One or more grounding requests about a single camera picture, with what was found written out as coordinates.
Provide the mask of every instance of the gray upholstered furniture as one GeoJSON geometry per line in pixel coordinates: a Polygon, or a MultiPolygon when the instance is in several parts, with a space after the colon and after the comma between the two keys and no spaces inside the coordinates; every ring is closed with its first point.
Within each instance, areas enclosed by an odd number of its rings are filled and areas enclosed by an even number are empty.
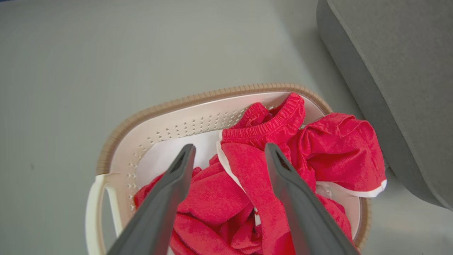
{"type": "Polygon", "coordinates": [[[319,0],[318,30],[396,176],[453,209],[453,1],[319,0]]]}

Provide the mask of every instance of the floor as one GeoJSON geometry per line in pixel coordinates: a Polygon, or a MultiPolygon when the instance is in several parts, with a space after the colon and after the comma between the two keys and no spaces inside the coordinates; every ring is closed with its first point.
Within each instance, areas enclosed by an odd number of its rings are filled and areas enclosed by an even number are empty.
{"type": "MultiPolygon", "coordinates": [[[[146,107],[249,83],[293,82],[362,118],[317,34],[316,0],[0,3],[0,254],[86,254],[100,149],[146,107]]],[[[364,255],[447,254],[453,214],[391,174],[364,255]]],[[[106,242],[114,240],[104,210],[106,242]]]]}

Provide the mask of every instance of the white plastic basket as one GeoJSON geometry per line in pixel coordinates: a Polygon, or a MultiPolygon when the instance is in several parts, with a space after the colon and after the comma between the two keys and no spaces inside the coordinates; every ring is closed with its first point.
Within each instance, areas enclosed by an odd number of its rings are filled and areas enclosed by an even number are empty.
{"type": "MultiPolygon", "coordinates": [[[[106,253],[101,209],[107,189],[119,236],[135,213],[133,195],[138,191],[136,169],[141,158],[156,143],[236,124],[252,103],[267,107],[280,105],[291,93],[305,100],[304,124],[332,112],[331,108],[307,88],[291,83],[255,84],[206,92],[145,109],[121,123],[105,143],[96,168],[95,182],[88,195],[85,231],[90,255],[106,253]]],[[[356,247],[364,246],[371,223],[367,198],[332,190],[334,199],[345,207],[351,222],[356,247]]]]}

